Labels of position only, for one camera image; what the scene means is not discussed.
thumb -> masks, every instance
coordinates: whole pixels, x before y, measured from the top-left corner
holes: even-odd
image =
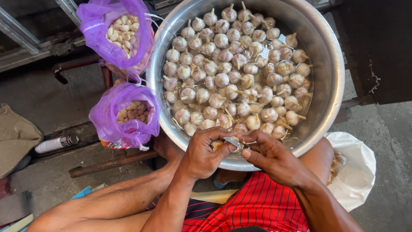
[[[214,154],[221,159],[227,157],[230,153],[235,151],[237,147],[231,143],[225,142],[218,147],[218,149],[214,152]]]
[[[249,163],[253,164],[255,167],[260,168],[262,170],[266,170],[270,168],[272,165],[272,159],[269,159],[263,156],[261,153],[254,152],[250,149],[243,149],[242,156]]]

stainless steel bowl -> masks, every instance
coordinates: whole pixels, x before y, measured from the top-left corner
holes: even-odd
[[[339,111],[344,90],[344,62],[335,34],[323,16],[304,0],[244,0],[252,12],[262,13],[265,17],[273,16],[293,31],[297,32],[310,56],[313,66],[313,97],[310,108],[291,138],[284,140],[296,157],[311,149],[332,125]],[[160,113],[160,125],[166,134],[183,150],[187,149],[189,136],[179,130],[166,109],[162,97],[162,66],[174,33],[186,26],[188,19],[209,12],[214,8],[228,7],[234,3],[240,8],[240,0],[184,0],[160,25],[155,35],[158,48],[153,52],[147,72],[148,86],[158,93],[163,102]],[[219,166],[238,171],[258,170],[238,154],[230,154]]]

red striped shorts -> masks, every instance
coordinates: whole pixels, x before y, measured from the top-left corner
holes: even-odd
[[[158,200],[147,209],[154,209]],[[190,199],[182,231],[226,232],[248,226],[277,232],[309,229],[291,188],[276,184],[264,172],[253,172],[223,205]]]

white plastic bag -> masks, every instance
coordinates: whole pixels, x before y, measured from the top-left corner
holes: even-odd
[[[332,178],[328,189],[349,212],[366,201],[375,183],[375,153],[346,132],[326,133],[324,137],[346,158],[346,164]]]

purple mesh bag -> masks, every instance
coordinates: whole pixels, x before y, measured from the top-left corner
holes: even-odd
[[[109,26],[128,13],[137,16],[140,22],[138,30],[129,41],[130,53],[132,50],[136,53],[130,59],[127,59],[127,53],[123,49],[105,38]],[[90,0],[87,4],[80,4],[77,10],[86,45],[108,62],[126,69],[129,77],[138,83],[138,75],[145,70],[153,49],[151,21],[146,20],[145,13],[149,13],[149,10],[142,0]]]
[[[119,111],[128,107],[132,101],[146,104],[149,110],[147,124],[136,119],[120,125],[117,123]],[[153,90],[133,83],[121,83],[102,95],[97,105],[91,109],[89,119],[96,127],[99,138],[111,143],[109,146],[103,143],[106,147],[147,150],[143,144],[150,140],[151,135],[159,135],[160,110],[160,103]]]

